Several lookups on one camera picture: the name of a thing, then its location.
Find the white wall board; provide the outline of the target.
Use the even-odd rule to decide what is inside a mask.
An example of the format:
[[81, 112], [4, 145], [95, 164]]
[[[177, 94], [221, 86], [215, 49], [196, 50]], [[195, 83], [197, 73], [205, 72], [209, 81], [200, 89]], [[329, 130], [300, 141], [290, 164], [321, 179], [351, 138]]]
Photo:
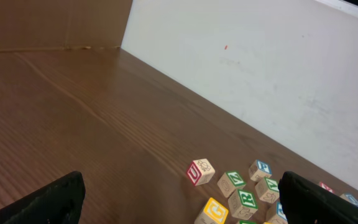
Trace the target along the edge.
[[134, 1], [122, 48], [358, 190], [358, 7]]

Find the green V block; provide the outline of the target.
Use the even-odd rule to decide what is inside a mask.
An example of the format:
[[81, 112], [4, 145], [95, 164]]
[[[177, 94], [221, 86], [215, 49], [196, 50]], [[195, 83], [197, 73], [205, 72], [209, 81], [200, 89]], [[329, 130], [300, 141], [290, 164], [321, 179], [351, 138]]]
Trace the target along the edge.
[[256, 185], [255, 191], [259, 200], [267, 203], [275, 203], [279, 197], [278, 182], [267, 177], [262, 178]]

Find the blue 2 block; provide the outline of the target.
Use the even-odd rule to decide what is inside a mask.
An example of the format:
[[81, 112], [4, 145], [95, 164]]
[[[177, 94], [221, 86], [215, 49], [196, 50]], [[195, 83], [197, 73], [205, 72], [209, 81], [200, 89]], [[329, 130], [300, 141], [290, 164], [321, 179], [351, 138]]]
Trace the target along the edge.
[[265, 221], [271, 224], [288, 224], [288, 220], [283, 212], [282, 204], [275, 202], [268, 210]]

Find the green Z block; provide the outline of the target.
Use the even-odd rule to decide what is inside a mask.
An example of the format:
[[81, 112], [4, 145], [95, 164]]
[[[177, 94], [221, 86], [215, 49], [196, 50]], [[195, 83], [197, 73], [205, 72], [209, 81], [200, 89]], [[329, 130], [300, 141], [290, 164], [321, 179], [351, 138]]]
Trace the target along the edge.
[[229, 198], [235, 190], [243, 189], [247, 182], [236, 170], [225, 172], [218, 180], [217, 185], [225, 198]]

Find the brown cardboard panel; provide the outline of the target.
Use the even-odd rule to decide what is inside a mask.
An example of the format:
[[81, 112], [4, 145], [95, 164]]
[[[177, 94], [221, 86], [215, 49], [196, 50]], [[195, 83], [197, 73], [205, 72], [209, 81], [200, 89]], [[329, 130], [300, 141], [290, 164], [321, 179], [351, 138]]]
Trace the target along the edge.
[[0, 51], [118, 47], [132, 0], [0, 0]]

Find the green J block left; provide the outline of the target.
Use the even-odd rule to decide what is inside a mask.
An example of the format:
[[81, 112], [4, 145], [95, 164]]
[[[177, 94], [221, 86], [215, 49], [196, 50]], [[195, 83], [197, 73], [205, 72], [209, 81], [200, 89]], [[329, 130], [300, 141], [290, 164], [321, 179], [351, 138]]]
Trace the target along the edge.
[[257, 223], [248, 220], [239, 220], [236, 224], [257, 224]]

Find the white block red U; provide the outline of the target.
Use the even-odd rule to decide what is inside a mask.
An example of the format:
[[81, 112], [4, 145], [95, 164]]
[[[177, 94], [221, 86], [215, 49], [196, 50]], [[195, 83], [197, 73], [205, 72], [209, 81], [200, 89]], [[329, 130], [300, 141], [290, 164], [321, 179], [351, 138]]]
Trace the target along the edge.
[[194, 186], [207, 184], [215, 174], [215, 169], [207, 159], [193, 160], [186, 171]]

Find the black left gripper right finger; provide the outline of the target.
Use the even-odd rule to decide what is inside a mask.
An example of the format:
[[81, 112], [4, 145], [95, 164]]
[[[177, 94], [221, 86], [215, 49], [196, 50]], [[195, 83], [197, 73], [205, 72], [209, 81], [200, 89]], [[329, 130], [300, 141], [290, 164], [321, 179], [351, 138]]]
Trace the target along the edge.
[[358, 224], [358, 207], [304, 177], [283, 173], [280, 203], [289, 224]]

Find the red Y block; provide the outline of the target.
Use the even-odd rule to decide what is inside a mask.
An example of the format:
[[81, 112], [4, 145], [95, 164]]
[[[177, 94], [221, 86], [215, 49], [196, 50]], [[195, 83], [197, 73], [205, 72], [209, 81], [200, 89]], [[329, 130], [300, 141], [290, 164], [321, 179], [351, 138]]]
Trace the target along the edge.
[[323, 188], [323, 189], [325, 189], [325, 190], [327, 190], [327, 191], [329, 191], [329, 192], [331, 192], [331, 193], [334, 193], [334, 190], [333, 190], [332, 188], [330, 188], [329, 186], [327, 186], [325, 183], [319, 182], [318, 185], [319, 185], [321, 188]]

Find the blue Q block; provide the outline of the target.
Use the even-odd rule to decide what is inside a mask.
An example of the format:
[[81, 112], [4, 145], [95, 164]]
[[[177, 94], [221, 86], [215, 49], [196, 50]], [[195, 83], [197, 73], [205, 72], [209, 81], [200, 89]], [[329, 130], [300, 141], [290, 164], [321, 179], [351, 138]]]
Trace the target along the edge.
[[340, 197], [358, 207], [358, 200], [352, 194], [343, 193]]

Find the yellow G block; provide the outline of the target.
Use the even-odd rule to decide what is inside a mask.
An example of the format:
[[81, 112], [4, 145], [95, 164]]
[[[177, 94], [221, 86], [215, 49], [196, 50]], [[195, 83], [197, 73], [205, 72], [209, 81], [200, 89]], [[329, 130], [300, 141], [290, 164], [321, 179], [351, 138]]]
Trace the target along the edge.
[[196, 217], [194, 224], [224, 224], [228, 213], [225, 206], [210, 197]]

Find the blue P block left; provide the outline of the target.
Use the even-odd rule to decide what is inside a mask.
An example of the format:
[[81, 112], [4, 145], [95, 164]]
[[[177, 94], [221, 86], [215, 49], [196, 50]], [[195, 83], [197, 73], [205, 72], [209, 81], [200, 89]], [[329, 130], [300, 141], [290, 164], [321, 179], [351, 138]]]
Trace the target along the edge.
[[270, 178], [271, 176], [272, 170], [270, 166], [258, 159], [256, 159], [249, 167], [249, 177], [250, 180], [254, 182], [259, 182], [264, 177]]

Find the green R block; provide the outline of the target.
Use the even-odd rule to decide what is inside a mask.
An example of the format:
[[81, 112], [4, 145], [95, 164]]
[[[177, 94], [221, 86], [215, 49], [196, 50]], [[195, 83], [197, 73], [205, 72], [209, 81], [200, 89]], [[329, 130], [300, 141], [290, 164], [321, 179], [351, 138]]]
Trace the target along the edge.
[[255, 195], [246, 190], [237, 189], [228, 199], [231, 216], [249, 220], [259, 209]]

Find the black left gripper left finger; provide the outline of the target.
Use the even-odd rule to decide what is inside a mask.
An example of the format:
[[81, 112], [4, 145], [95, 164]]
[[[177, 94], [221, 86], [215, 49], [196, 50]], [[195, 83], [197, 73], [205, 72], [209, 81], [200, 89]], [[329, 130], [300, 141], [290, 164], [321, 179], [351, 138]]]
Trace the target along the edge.
[[73, 171], [0, 209], [0, 224], [78, 224], [86, 189]]

